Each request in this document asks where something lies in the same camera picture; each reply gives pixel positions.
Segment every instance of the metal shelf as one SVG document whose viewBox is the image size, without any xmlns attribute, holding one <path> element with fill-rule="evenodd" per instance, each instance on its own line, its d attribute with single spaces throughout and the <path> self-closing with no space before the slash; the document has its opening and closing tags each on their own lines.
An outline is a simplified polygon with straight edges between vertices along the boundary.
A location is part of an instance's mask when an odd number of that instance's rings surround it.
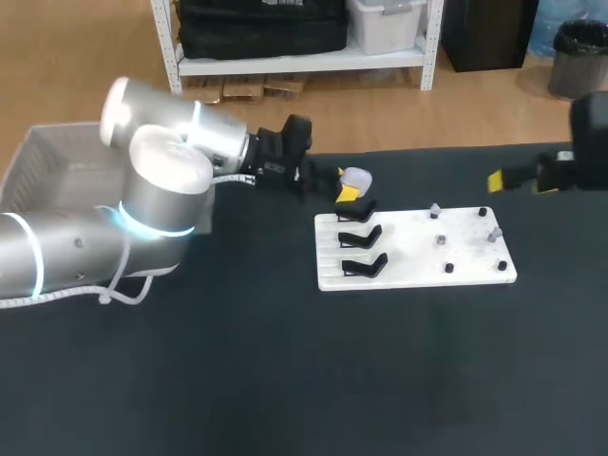
<svg viewBox="0 0 608 456">
<path fill-rule="evenodd" d="M 427 33 L 418 37 L 417 46 L 390 54 L 366 55 L 350 40 L 345 49 L 324 54 L 218 61 L 209 59 L 189 60 L 183 56 L 181 45 L 174 47 L 171 32 L 170 0 L 151 0 L 156 21 L 162 56 L 171 90 L 181 94 L 181 77 L 229 74 L 297 73 L 312 71 L 339 71 L 352 69 L 376 69 L 421 67 L 421 90 L 431 90 L 444 0 L 428 0 Z"/>
<path fill-rule="evenodd" d="M 365 55 L 351 40 L 345 49 L 324 54 L 275 57 L 271 59 L 217 61 L 183 58 L 180 76 L 211 76 L 219 74 L 296 73 L 305 71 L 339 71 L 387 67 L 421 67 L 425 53 L 415 47 L 390 54 Z"/>
</svg>

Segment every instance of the yellow object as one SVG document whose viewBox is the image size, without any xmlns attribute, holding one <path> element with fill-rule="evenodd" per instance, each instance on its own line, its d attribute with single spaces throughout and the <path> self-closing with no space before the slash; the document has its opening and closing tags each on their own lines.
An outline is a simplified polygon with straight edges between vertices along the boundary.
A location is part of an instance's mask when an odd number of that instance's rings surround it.
<svg viewBox="0 0 608 456">
<path fill-rule="evenodd" d="M 337 202 L 351 202 L 359 198 L 361 192 L 356 187 L 342 184 L 342 193 L 337 199 Z"/>
<path fill-rule="evenodd" d="M 503 170 L 499 169 L 497 172 L 487 178 L 487 191 L 489 193 L 496 193 L 501 192 L 503 190 Z"/>
<path fill-rule="evenodd" d="M 551 190 L 545 190 L 544 192 L 539 192 L 539 183 L 535 180 L 532 184 L 532 194 L 533 195 L 544 195 L 547 193 L 557 193 L 559 192 L 559 188 L 552 188 Z"/>
</svg>

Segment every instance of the white storage box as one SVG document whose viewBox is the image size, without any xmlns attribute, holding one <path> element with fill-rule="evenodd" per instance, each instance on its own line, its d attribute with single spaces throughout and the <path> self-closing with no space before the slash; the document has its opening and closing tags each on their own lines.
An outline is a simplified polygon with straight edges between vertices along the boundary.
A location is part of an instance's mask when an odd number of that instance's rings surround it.
<svg viewBox="0 0 608 456">
<path fill-rule="evenodd" d="M 386 54 L 416 45 L 427 0 L 349 0 L 352 32 L 365 54 Z"/>
</svg>

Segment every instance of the black clip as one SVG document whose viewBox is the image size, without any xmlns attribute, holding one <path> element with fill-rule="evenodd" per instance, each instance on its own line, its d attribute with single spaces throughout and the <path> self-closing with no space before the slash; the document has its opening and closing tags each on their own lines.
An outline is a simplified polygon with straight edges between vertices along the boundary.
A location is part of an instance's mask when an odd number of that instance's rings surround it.
<svg viewBox="0 0 608 456">
<path fill-rule="evenodd" d="M 335 205 L 335 214 L 338 221 L 367 222 L 376 210 L 375 199 L 357 199 L 355 201 L 338 202 Z"/>
<path fill-rule="evenodd" d="M 376 225 L 367 237 L 354 235 L 353 233 L 338 233 L 340 247 L 345 249 L 359 248 L 370 249 L 376 240 L 382 235 L 382 225 Z"/>
<path fill-rule="evenodd" d="M 389 264 L 389 256 L 387 254 L 380 255 L 373 264 L 363 264 L 346 259 L 342 261 L 342 271 L 344 271 L 344 276 L 376 278 L 387 264 Z"/>
</svg>

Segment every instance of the wooden floor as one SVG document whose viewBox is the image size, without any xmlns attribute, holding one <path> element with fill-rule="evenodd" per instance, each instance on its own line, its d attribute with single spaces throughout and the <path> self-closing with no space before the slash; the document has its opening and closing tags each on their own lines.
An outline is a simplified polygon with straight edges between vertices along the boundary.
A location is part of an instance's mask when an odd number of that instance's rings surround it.
<svg viewBox="0 0 608 456">
<path fill-rule="evenodd" d="M 122 75 L 167 87 L 148 0 L 5 0 L 0 9 L 0 169 L 32 124 L 96 121 Z M 228 104 L 251 124 L 310 116 L 319 153 L 567 140 L 568 103 L 546 94 L 549 69 L 456 74 L 435 88 L 313 83 L 294 101 Z"/>
</svg>

